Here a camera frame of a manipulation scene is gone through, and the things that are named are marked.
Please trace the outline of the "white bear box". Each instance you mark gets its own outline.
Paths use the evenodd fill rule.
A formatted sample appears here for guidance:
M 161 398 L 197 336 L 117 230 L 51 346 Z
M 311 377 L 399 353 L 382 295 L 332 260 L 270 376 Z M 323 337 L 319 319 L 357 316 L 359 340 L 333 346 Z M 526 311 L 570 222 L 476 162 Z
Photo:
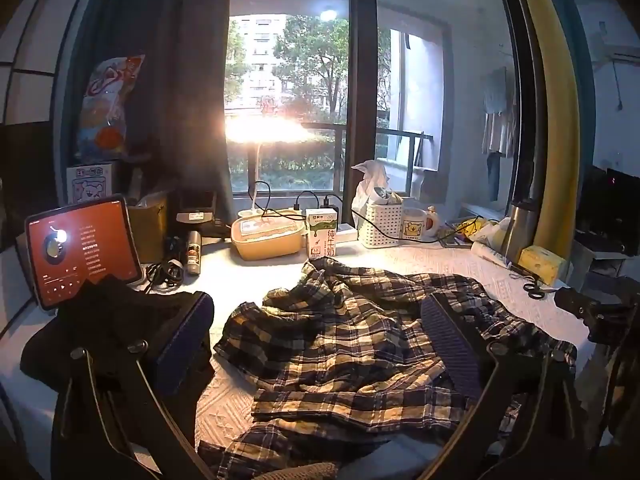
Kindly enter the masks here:
M 66 169 L 67 203 L 78 204 L 114 194 L 117 165 L 79 165 Z

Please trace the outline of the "black scissors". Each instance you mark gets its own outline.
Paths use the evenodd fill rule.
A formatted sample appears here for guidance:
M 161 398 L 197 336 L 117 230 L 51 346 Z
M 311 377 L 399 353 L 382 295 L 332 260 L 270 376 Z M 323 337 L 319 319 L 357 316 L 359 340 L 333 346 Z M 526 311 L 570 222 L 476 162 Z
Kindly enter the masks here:
M 523 282 L 522 289 L 530 299 L 543 300 L 556 292 L 556 288 L 542 286 L 541 281 L 535 275 L 510 272 L 509 276 L 512 280 Z

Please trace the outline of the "white perforated basket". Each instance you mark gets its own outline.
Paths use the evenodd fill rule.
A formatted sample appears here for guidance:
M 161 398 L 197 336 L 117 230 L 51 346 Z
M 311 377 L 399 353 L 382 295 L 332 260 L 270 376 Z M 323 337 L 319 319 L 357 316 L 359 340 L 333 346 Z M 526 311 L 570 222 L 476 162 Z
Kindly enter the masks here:
M 402 206 L 368 205 L 361 220 L 358 240 L 368 249 L 394 247 L 401 241 Z

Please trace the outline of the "plaid pajama pants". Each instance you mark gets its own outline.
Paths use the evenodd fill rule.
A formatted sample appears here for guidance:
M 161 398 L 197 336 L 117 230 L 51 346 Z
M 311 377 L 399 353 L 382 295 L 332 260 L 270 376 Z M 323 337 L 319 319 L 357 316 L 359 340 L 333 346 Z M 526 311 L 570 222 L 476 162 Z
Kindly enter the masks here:
M 450 309 L 488 344 L 576 361 L 572 344 L 512 314 L 474 278 L 309 261 L 293 288 L 240 304 L 224 324 L 215 353 L 253 385 L 254 422 L 198 454 L 218 479 L 250 479 L 344 464 L 400 432 L 447 440 L 473 401 L 424 330 L 431 307 Z

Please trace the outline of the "yellow lidded food container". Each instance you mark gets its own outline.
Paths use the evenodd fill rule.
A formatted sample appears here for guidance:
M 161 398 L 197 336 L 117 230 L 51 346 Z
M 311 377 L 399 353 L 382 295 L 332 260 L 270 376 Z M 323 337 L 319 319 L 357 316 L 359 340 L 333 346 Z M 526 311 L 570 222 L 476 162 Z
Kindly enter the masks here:
M 232 244 L 245 261 L 297 254 L 303 245 L 304 224 L 281 216 L 239 218 L 232 223 Z

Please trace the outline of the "steel thermos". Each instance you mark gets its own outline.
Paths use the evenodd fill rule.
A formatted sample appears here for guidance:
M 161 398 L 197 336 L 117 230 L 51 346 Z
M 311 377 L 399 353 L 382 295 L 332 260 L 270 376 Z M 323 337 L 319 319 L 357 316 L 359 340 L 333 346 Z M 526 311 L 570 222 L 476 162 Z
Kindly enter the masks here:
M 501 246 L 502 254 L 510 262 L 517 263 L 522 250 L 533 243 L 538 217 L 538 203 L 530 198 L 510 206 L 509 223 Z

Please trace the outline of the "colourful snack bag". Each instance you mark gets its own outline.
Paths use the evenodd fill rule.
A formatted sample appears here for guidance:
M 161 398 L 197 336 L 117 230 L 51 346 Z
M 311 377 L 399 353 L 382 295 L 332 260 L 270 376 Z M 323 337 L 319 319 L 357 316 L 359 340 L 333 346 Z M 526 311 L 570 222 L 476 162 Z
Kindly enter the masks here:
M 125 104 L 144 60 L 144 54 L 109 58 L 93 69 L 76 136 L 76 156 L 81 162 L 121 158 L 126 153 Z

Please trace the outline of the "black folded garment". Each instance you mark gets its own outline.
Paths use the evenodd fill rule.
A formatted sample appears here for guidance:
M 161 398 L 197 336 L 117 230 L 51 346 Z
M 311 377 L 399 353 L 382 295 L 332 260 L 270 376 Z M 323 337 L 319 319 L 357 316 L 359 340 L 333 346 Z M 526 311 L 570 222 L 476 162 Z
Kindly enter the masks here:
M 107 276 L 87 282 L 58 314 L 31 336 L 20 370 L 57 393 L 70 379 L 77 348 L 108 356 L 146 342 L 141 365 L 154 393 L 180 430 L 195 441 L 198 399 L 214 377 L 209 329 L 215 306 L 205 292 L 146 294 Z

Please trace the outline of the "yellow packet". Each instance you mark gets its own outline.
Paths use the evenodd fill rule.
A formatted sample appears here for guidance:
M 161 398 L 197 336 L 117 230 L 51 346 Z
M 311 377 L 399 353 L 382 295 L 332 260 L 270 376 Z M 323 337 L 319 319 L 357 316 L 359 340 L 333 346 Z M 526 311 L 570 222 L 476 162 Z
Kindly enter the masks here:
M 488 221 L 484 217 L 469 218 L 461 221 L 455 228 L 454 232 L 465 238 L 471 238 L 479 230 L 483 229 Z

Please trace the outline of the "tablet with red screen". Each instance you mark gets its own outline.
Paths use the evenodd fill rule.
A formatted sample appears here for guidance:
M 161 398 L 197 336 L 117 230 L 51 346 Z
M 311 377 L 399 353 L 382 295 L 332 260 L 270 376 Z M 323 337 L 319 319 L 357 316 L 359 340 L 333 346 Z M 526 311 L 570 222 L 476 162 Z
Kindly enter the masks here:
M 29 269 L 39 307 L 56 309 L 104 276 L 129 284 L 142 269 L 126 200 L 112 195 L 33 214 L 25 220 Z

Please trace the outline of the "white bear mug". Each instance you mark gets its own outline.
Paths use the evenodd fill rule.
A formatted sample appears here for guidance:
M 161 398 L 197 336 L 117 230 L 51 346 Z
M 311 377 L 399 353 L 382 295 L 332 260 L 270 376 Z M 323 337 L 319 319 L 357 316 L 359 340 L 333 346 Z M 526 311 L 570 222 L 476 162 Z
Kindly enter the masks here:
M 402 211 L 401 236 L 404 240 L 425 240 L 434 237 L 440 228 L 439 215 L 434 206 L 426 209 L 406 207 Z

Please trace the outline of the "dark blue curtain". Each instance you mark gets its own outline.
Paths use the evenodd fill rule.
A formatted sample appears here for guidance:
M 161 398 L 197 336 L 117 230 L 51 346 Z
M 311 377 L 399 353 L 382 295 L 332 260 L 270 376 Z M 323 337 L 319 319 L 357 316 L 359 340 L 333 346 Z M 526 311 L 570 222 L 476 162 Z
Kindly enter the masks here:
M 234 215 L 224 135 L 230 0 L 79 0 L 56 66 L 51 112 L 58 202 L 76 152 L 81 99 L 99 62 L 141 54 L 126 102 L 127 140 L 149 173 L 187 191 L 212 192 Z

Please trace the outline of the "white green milk carton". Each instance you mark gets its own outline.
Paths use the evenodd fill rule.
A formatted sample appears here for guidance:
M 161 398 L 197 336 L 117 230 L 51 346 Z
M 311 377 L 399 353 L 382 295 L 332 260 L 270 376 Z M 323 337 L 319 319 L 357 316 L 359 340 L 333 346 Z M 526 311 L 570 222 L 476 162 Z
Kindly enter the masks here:
M 337 212 L 329 208 L 307 209 L 307 256 L 310 260 L 334 257 L 337 231 Z

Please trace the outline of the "yellow box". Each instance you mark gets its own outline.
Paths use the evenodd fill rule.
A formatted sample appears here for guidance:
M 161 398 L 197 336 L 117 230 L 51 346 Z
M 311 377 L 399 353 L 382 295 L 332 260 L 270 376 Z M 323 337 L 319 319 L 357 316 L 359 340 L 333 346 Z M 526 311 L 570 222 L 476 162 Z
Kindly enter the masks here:
M 546 248 L 529 246 L 521 251 L 518 265 L 535 274 L 544 284 L 553 285 L 566 267 L 566 261 Z

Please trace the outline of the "silver spray can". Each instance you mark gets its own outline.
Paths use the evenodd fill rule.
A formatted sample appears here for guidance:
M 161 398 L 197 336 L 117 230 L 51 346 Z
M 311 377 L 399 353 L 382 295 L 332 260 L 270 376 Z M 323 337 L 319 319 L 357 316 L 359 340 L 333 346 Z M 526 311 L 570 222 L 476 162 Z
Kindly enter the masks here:
M 200 275 L 202 264 L 202 237 L 198 231 L 190 231 L 186 238 L 186 272 Z

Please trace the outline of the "white desk lamp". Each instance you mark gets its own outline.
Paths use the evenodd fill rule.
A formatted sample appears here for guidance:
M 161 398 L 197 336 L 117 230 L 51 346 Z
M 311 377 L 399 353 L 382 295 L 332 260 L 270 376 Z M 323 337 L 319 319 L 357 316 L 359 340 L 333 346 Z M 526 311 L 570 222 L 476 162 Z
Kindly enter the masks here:
M 248 192 L 252 202 L 248 212 L 257 214 L 257 185 L 259 180 L 260 151 L 264 145 L 303 144 L 310 142 L 314 135 L 294 119 L 278 115 L 246 115 L 229 117 L 224 122 L 226 138 L 235 144 L 242 144 L 248 151 Z

